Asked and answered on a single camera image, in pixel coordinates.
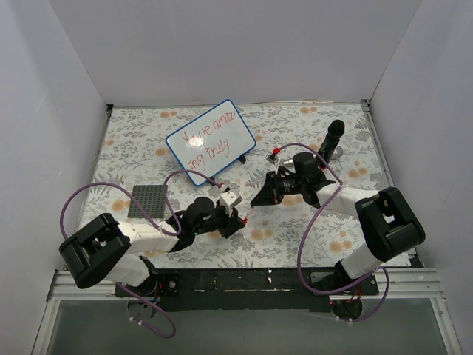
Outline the blue framed whiteboard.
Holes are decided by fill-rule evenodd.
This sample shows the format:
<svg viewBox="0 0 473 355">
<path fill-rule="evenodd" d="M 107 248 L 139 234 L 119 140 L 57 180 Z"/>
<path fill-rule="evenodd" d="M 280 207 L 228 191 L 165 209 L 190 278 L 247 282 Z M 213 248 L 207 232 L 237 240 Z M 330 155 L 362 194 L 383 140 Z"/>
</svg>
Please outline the blue framed whiteboard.
<svg viewBox="0 0 473 355">
<path fill-rule="evenodd" d="M 256 147 L 256 139 L 227 99 L 166 137 L 166 145 L 195 186 L 214 177 Z"/>
</svg>

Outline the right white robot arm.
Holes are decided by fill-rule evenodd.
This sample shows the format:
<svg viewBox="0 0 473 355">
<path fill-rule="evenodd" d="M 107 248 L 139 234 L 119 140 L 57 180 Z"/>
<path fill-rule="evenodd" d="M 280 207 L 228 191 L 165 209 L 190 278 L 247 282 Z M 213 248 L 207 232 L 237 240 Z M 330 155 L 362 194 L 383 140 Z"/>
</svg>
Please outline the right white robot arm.
<svg viewBox="0 0 473 355">
<path fill-rule="evenodd" d="M 293 156 L 294 170 L 280 166 L 266 174 L 251 206 L 275 206 L 284 197 L 301 195 L 318 212 L 329 209 L 358 219 L 364 243 L 339 260 L 332 274 L 314 286 L 301 276 L 303 286 L 314 294 L 351 294 L 383 263 L 422 244 L 426 233 L 404 196 L 395 187 L 381 191 L 346 187 L 328 180 L 323 156 L 301 152 Z"/>
</svg>

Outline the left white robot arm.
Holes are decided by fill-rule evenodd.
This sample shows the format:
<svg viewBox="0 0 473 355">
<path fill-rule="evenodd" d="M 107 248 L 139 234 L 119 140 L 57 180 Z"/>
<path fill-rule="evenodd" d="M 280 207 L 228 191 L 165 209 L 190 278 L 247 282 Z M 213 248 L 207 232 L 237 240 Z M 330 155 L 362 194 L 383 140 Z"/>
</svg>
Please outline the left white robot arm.
<svg viewBox="0 0 473 355">
<path fill-rule="evenodd" d="M 237 205 L 242 197 L 223 192 L 217 202 L 198 197 L 177 219 L 169 218 L 155 228 L 149 224 L 118 222 L 104 213 L 87 223 L 59 247 L 75 284 L 90 288 L 103 280 L 125 283 L 148 296 L 157 287 L 152 264 L 141 254 L 172 253 L 191 246 L 196 236 L 218 231 L 228 238 L 245 227 Z"/>
</svg>

